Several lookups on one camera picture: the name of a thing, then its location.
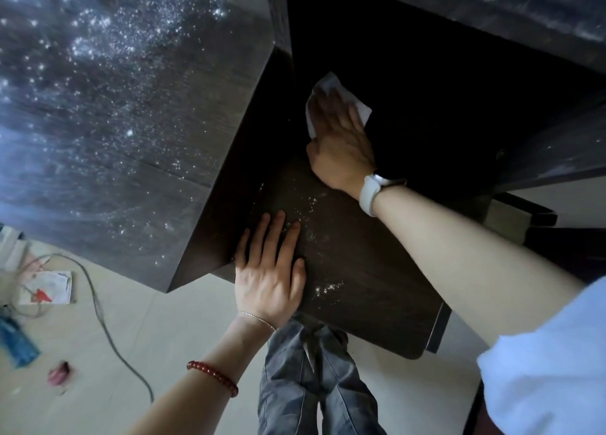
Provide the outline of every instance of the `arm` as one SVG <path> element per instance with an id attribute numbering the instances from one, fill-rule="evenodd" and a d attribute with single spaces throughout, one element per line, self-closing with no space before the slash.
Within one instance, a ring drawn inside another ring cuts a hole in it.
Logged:
<path id="1" fill-rule="evenodd" d="M 270 216 L 261 218 L 246 259 L 249 232 L 246 230 L 236 250 L 236 304 L 245 311 L 279 328 L 299 307 L 306 281 L 305 265 L 298 259 L 292 269 L 294 247 L 300 223 L 288 229 L 279 253 L 278 240 L 285 213 L 279 211 L 265 233 Z M 238 314 L 219 344 L 203 362 L 238 383 L 248 364 L 271 336 L 272 329 L 245 314 Z M 206 373 L 192 369 L 166 394 L 154 402 L 130 435 L 175 433 L 211 434 L 215 432 L 231 394 L 227 387 Z"/>
<path id="2" fill-rule="evenodd" d="M 375 170 L 354 105 L 316 90 L 318 134 L 307 149 L 314 173 L 359 201 Z M 582 289 L 581 282 L 530 250 L 405 188 L 379 193 L 373 212 L 398 238 L 444 301 L 489 345 L 534 330 Z"/>

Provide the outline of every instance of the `pink object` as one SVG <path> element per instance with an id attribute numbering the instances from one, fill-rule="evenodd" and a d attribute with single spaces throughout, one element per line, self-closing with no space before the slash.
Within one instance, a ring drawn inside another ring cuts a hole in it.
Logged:
<path id="1" fill-rule="evenodd" d="M 63 383 L 72 374 L 72 368 L 69 363 L 62 361 L 55 368 L 49 371 L 47 381 L 50 385 L 63 385 Z"/>

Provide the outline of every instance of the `smartwatch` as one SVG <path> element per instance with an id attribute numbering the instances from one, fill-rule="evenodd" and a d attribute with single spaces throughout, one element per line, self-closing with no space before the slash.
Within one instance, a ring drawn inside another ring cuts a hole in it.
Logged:
<path id="1" fill-rule="evenodd" d="M 360 193 L 360 207 L 367 215 L 376 216 L 373 213 L 373 202 L 379 192 L 388 186 L 405 185 L 405 178 L 390 179 L 390 176 L 384 175 L 379 170 L 375 170 L 372 175 L 364 178 L 364 187 Z"/>

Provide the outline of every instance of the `forearm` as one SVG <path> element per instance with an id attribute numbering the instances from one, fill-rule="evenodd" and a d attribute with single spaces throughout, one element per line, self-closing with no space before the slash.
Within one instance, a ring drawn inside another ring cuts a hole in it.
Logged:
<path id="1" fill-rule="evenodd" d="M 271 330 L 266 325 L 239 315 L 203 361 L 237 384 L 270 334 Z M 230 397 L 229 389 L 216 378 L 198 370 L 189 370 L 171 390 L 155 401 L 129 433 L 211 434 Z"/>
<path id="2" fill-rule="evenodd" d="M 534 330 L 582 289 L 530 250 L 403 186 L 378 194 L 373 211 L 489 345 L 499 335 Z"/>

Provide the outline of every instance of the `left hand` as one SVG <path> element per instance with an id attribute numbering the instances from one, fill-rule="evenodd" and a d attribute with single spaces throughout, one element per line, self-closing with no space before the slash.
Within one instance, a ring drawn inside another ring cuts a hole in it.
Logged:
<path id="1" fill-rule="evenodd" d="M 265 237 L 270 215 L 264 213 L 254 232 L 248 261 L 248 229 L 240 238 L 235 255 L 238 310 L 260 317 L 276 328 L 284 326 L 299 307 L 306 281 L 303 258 L 294 263 L 291 271 L 300 222 L 294 222 L 288 229 L 278 253 L 277 243 L 285 218 L 284 211 L 279 210 Z"/>

